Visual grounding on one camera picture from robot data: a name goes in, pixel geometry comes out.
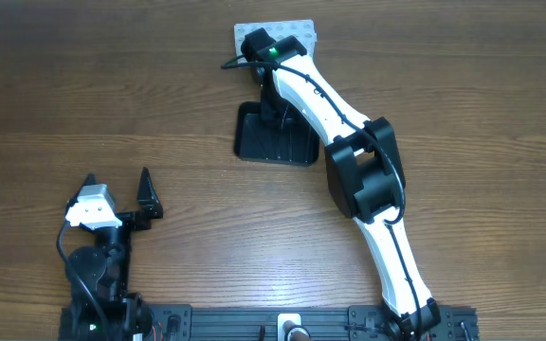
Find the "cable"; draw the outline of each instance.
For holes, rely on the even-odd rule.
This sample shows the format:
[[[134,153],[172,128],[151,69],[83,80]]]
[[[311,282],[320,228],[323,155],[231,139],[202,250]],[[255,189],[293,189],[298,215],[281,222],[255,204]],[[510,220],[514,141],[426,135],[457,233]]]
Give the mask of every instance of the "cable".
[[[68,257],[64,254],[63,250],[63,235],[64,232],[71,226],[71,223],[67,220],[64,221],[63,226],[61,227],[61,231],[58,233],[58,239],[56,240],[56,248],[58,249],[59,255],[61,255],[61,258],[64,261],[64,265],[66,265],[66,270],[70,274],[71,278],[75,280],[77,284],[82,288],[83,293],[87,296],[90,303],[92,303],[92,306],[94,307],[94,310],[96,310],[96,313],[99,316],[100,323],[102,323],[102,332],[104,333],[104,338],[107,341],[110,341],[111,335],[109,334],[109,321],[106,319],[106,315],[104,314],[104,311],[102,310],[102,307],[97,302],[97,300],[92,296],[92,293],[90,293],[90,290],[87,288],[85,283],[83,282],[80,275],[75,271],[75,268],[73,267],[73,264],[71,264],[71,261],[68,259]]]
[[[319,92],[319,95],[322,96],[323,98],[325,98],[328,101],[328,103],[330,103],[330,106],[332,106],[334,111],[337,112],[337,115],[340,117],[340,120],[343,123],[346,123],[351,128],[353,128],[356,132],[359,132],[360,134],[362,134],[366,138],[366,140],[368,140],[368,142],[370,142],[370,144],[372,144],[372,146],[374,147],[374,150],[377,153],[379,153],[382,156],[382,158],[387,162],[387,164],[390,166],[391,171],[393,172],[393,176],[395,177],[395,181],[397,183],[397,187],[398,187],[398,190],[399,190],[399,196],[400,196],[401,202],[400,202],[400,205],[399,205],[399,211],[397,212],[397,217],[395,217],[395,219],[393,219],[392,221],[389,221],[389,220],[385,219],[383,221],[383,223],[385,224],[385,226],[389,230],[389,233],[391,233],[391,237],[392,237],[393,242],[395,244],[395,250],[397,251],[397,256],[399,257],[399,260],[400,260],[400,262],[402,264],[402,268],[404,269],[404,274],[406,275],[406,281],[408,282],[409,288],[412,291],[412,295],[414,297],[414,305],[416,306],[416,316],[417,316],[416,317],[417,322],[416,322],[415,339],[417,341],[420,341],[420,330],[421,330],[421,327],[422,327],[421,307],[420,307],[420,304],[418,302],[418,295],[416,295],[416,289],[414,288],[414,285],[412,283],[412,278],[410,277],[410,274],[408,273],[408,268],[406,267],[406,263],[404,261],[404,256],[402,255],[402,252],[401,252],[401,250],[399,248],[399,244],[397,243],[397,239],[395,238],[395,233],[393,232],[393,228],[392,228],[393,225],[399,223],[404,218],[404,213],[406,211],[406,192],[404,191],[404,187],[402,186],[402,182],[401,182],[401,178],[399,177],[399,173],[397,172],[397,169],[393,165],[391,159],[385,153],[385,151],[382,149],[382,147],[380,147],[380,145],[378,144],[378,141],[376,141],[374,139],[374,137],[372,137],[370,134],[368,134],[365,130],[357,127],[344,114],[342,114],[342,112],[340,111],[338,106],[334,103],[334,101],[330,98],[328,93],[326,93],[326,91],[316,81],[314,81],[309,75],[303,74],[302,72],[300,72],[300,71],[298,71],[296,69],[293,69],[293,68],[288,67],[288,66],[281,65],[279,63],[247,62],[247,63],[235,63],[235,64],[233,64],[234,62],[239,61],[243,57],[244,57],[244,55],[237,56],[237,57],[229,60],[228,62],[224,63],[221,66],[221,68],[223,70],[233,69],[233,68],[246,68],[246,67],[263,67],[263,68],[271,68],[273,70],[280,69],[280,70],[287,71],[287,72],[295,74],[295,75],[297,75],[299,77],[304,78],[307,82],[310,82],[311,84],[313,84],[313,86],[315,86],[315,91]]]

